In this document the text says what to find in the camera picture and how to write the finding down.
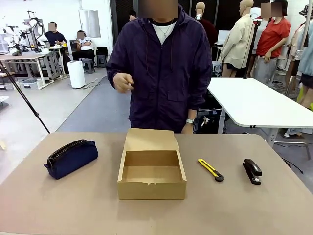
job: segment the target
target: box flap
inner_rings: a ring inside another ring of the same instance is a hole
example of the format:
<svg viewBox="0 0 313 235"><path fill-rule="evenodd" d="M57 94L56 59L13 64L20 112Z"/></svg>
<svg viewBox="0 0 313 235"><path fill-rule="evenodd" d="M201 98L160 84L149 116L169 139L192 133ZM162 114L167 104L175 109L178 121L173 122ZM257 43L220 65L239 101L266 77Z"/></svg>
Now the box flap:
<svg viewBox="0 0 313 235"><path fill-rule="evenodd" d="M130 129L124 151L179 150L173 131Z"/></svg>

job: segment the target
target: gray floor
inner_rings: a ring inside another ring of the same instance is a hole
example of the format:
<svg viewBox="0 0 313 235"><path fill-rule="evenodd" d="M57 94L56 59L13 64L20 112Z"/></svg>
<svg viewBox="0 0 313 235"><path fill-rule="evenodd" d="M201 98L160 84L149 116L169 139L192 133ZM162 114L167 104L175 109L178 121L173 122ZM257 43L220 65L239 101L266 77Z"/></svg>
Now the gray floor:
<svg viewBox="0 0 313 235"><path fill-rule="evenodd" d="M106 69L85 74L87 83L101 81L107 75ZM42 90L24 90L50 132L54 132L90 93L90 89L73 89L70 79L56 80ZM47 135L29 107L17 91L0 91L8 96L0 104L0 140L6 150L0 150L0 184L17 167L28 153Z"/></svg>
<svg viewBox="0 0 313 235"><path fill-rule="evenodd" d="M67 118L57 131L62 132L127 132L130 127L128 121L129 114L129 94L119 94L113 89L106 78L102 80L100 86L96 87ZM265 137L259 129L243 128L235 125L232 120L226 123L226 132L231 134L241 134L250 132ZM302 141L313 143L313 136L304 135ZM289 146L288 148L275 145L274 150L283 158L293 162L304 171L302 175L295 167L292 170L304 182L313 193L313 160L308 161L305 148Z"/></svg>

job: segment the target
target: cardboard box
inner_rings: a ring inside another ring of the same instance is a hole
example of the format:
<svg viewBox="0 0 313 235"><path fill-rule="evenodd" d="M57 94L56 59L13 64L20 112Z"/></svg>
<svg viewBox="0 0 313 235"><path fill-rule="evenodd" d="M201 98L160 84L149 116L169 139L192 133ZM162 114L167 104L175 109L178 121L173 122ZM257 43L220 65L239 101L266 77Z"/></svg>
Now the cardboard box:
<svg viewBox="0 0 313 235"><path fill-rule="evenodd" d="M187 180L174 133L130 129L117 183L120 200L185 199Z"/></svg>

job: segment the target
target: beige jacket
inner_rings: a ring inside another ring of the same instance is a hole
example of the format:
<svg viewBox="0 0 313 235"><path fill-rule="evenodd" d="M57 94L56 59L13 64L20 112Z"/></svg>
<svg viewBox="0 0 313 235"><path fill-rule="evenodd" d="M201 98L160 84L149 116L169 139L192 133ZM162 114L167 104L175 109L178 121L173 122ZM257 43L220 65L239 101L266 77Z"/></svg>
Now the beige jacket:
<svg viewBox="0 0 313 235"><path fill-rule="evenodd" d="M219 62L230 63L238 69L246 67L254 26L250 14L237 20L225 40Z"/></svg>

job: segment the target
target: stool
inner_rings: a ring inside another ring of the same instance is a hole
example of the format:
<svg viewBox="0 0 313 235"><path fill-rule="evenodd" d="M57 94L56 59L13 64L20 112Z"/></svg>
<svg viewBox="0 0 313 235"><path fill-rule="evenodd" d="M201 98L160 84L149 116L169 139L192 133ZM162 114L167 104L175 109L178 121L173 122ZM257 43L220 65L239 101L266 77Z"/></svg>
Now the stool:
<svg viewBox="0 0 313 235"><path fill-rule="evenodd" d="M85 73L93 73L96 72L96 69L94 68L94 63L92 59L82 59L83 66L84 66L84 72Z"/></svg>
<svg viewBox="0 0 313 235"><path fill-rule="evenodd" d="M97 67L105 68L107 66L107 58L105 55L97 55Z"/></svg>

